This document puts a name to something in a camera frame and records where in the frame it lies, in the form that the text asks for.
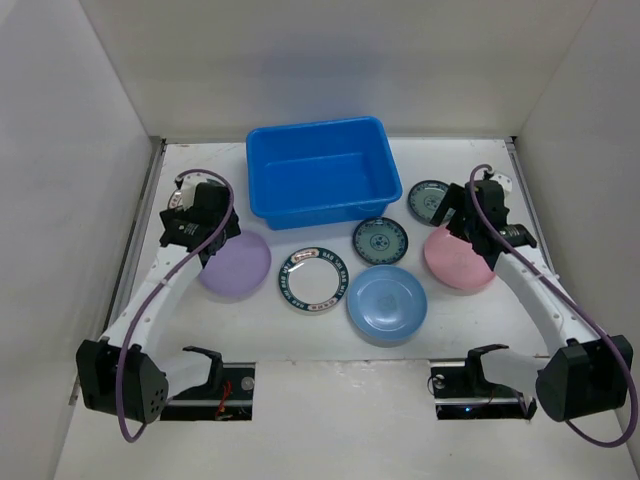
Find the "pink plastic plate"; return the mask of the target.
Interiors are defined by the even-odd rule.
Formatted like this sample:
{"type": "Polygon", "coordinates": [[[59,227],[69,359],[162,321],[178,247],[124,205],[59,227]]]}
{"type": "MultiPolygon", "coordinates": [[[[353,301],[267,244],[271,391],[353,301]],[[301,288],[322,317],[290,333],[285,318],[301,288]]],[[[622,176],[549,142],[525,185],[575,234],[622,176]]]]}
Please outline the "pink plastic plate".
{"type": "Polygon", "coordinates": [[[445,285],[472,292],[487,287],[496,278],[470,243],[453,236],[445,227],[436,228],[426,239],[423,256],[431,273],[445,285]]]}

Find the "purple plastic plate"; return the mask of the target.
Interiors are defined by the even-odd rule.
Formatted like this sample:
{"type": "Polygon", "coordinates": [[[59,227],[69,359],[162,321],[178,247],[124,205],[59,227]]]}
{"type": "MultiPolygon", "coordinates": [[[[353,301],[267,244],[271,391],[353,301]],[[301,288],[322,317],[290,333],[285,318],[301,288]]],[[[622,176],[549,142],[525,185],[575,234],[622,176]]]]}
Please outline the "purple plastic plate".
{"type": "Polygon", "coordinates": [[[271,260],[271,250],[265,239],[254,231],[243,230],[209,258],[198,280],[219,297],[244,298],[264,282],[271,260]]]}

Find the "white plate green lettered rim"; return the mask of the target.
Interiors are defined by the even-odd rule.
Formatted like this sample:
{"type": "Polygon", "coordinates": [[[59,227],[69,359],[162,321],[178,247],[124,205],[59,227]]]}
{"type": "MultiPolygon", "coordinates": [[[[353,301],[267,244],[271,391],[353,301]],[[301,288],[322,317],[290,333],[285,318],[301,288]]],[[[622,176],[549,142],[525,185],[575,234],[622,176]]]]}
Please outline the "white plate green lettered rim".
{"type": "Polygon", "coordinates": [[[350,278],[338,254],[322,247],[306,247],[286,258],[277,280],[289,306],[305,314],[320,314],[343,299],[350,278]]]}

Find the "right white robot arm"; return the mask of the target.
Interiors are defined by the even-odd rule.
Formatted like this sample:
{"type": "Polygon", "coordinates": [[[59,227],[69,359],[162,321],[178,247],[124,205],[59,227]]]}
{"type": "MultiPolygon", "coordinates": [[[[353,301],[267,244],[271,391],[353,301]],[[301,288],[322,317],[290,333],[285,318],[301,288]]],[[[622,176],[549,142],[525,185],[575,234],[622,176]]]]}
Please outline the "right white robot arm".
{"type": "Polygon", "coordinates": [[[470,350],[463,381],[477,395],[497,385],[534,398],[554,421],[615,410],[630,397],[633,348],[588,322],[549,270],[533,235],[507,220],[503,187],[492,179],[451,184],[432,223],[469,244],[515,294],[549,357],[537,359],[493,344],[470,350]]]}

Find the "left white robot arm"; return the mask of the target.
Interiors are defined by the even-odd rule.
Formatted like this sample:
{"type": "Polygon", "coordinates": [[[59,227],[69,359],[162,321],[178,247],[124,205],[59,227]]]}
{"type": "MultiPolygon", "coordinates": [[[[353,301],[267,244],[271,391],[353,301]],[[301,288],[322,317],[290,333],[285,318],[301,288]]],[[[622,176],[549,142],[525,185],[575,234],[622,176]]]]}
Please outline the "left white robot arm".
{"type": "Polygon", "coordinates": [[[211,396],[224,386],[218,352],[187,346],[168,360],[157,358],[160,338],[187,287],[241,233],[226,180],[191,173],[177,184],[181,203],[160,213],[164,231],[138,291],[99,339],[83,341],[76,352],[85,407],[112,414],[121,425],[148,425],[179,394],[211,396]]]}

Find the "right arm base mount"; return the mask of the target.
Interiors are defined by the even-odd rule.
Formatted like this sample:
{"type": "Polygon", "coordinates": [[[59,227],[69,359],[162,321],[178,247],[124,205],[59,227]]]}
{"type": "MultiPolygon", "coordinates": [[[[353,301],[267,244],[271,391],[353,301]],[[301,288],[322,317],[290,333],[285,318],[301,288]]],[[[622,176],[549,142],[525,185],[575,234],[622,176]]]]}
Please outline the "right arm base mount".
{"type": "Polygon", "coordinates": [[[430,363],[427,389],[438,420],[524,420],[537,412],[536,400],[504,385],[476,383],[465,361],[430,363]]]}

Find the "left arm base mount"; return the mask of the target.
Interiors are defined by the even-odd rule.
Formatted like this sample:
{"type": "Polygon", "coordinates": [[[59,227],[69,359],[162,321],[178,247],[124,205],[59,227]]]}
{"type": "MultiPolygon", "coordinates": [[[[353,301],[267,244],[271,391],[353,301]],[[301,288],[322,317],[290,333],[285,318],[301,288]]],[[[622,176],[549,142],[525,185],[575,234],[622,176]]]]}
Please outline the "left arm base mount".
{"type": "Polygon", "coordinates": [[[251,421],[255,391],[255,363],[225,363],[219,386],[194,387],[172,399],[161,421],[251,421]]]}

